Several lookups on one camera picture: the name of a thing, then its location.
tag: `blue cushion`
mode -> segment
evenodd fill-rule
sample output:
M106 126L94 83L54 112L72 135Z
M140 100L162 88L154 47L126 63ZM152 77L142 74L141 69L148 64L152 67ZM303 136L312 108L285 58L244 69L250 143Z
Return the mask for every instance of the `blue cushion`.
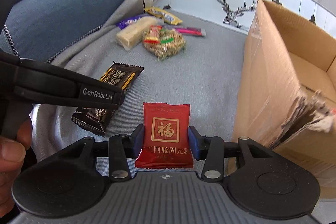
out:
M103 24L124 0L22 0L6 25L20 57L46 61ZM5 36L0 47L10 52Z

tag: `human hand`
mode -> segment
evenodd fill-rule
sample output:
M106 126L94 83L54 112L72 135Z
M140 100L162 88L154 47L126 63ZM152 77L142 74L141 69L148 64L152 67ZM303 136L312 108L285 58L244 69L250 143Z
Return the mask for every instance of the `human hand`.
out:
M11 189L21 171L26 149L31 146L32 131L29 118L19 128L16 141L0 136L0 217L9 213L14 206Z

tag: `yellow candy wrapper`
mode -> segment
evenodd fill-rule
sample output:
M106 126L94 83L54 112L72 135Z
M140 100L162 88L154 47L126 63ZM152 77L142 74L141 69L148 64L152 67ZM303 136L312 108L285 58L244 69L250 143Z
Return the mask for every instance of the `yellow candy wrapper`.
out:
M145 12L155 17L162 18L166 23L170 25L177 25L183 22L178 17L157 7L145 8Z

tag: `zipper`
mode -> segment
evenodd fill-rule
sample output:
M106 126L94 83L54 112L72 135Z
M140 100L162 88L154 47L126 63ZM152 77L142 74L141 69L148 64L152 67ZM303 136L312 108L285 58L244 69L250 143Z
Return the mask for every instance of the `zipper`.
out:
M76 44L78 41L82 40L83 38L89 36L90 34L99 31L101 29L103 25L99 25L98 27L95 27L94 29L92 29L91 31L87 32L85 35L82 35L81 37L77 38L75 41L73 41L72 43L66 45L63 49L61 49L59 52L55 53L52 57L48 58L48 60L46 61L48 64L50 64L52 61L55 60L55 58L61 53L64 52L67 48L71 47L72 45Z
M5 35L6 35L6 37L7 37L7 41L8 41L9 45L10 45L11 48L12 48L13 53L14 53L16 56L20 57L20 56L19 56L19 53L17 52L17 49L16 49L16 47L15 47L15 45L14 45L13 39L12 39L12 37L11 37L11 34L10 34L9 31L8 31L8 28L7 28L6 24L4 25L3 30L4 30Z

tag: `white snack bar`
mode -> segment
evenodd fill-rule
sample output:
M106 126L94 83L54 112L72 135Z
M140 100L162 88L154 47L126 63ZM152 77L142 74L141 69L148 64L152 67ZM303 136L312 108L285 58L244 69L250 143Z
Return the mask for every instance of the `white snack bar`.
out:
M143 17L118 32L116 41L129 51L140 42L142 33L147 31L151 25L157 25L158 22L155 17Z

